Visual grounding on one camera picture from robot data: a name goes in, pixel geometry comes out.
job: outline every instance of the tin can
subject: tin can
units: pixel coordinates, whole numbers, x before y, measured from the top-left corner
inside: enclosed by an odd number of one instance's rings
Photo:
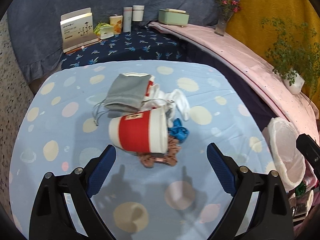
[[[113,26],[113,33],[120,34],[122,30],[123,16],[121,14],[113,14],[110,16],[110,25]]]

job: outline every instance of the navy blue patterned sheet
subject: navy blue patterned sheet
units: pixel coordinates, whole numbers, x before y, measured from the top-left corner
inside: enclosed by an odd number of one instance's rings
[[[186,61],[186,42],[151,29],[121,33],[74,53],[62,55],[61,69],[109,61]]]

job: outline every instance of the metal screw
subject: metal screw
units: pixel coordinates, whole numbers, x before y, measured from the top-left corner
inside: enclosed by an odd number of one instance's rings
[[[82,171],[83,171],[82,168],[76,168],[76,169],[75,169],[75,174],[81,174]]]
[[[279,173],[277,171],[271,171],[271,175],[274,177],[278,177]]]
[[[46,179],[51,178],[51,176],[52,176],[52,173],[51,173],[51,172],[47,172],[47,173],[44,175],[44,177],[45,177]]]
[[[241,171],[242,173],[247,173],[249,170],[248,170],[248,168],[247,168],[246,166],[241,166],[241,167],[240,167],[240,171]]]

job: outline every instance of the yellow curtain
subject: yellow curtain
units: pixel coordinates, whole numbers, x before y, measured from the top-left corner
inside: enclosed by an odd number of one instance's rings
[[[260,22],[263,17],[290,18],[300,24],[307,22],[318,33],[313,41],[320,43],[320,19],[309,0],[240,0],[242,11],[235,13],[231,18],[227,33],[239,40],[260,57],[265,58],[265,51],[276,40],[274,31],[262,28]],[[309,96],[309,89],[303,88]],[[311,100],[320,109],[320,82],[318,89]]]

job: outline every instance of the mesh laundry basket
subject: mesh laundry basket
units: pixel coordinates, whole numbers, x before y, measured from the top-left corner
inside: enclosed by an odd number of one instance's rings
[[[297,187],[306,172],[303,155],[296,148],[298,132],[288,121],[272,118],[262,131],[280,174],[284,189],[288,192]]]

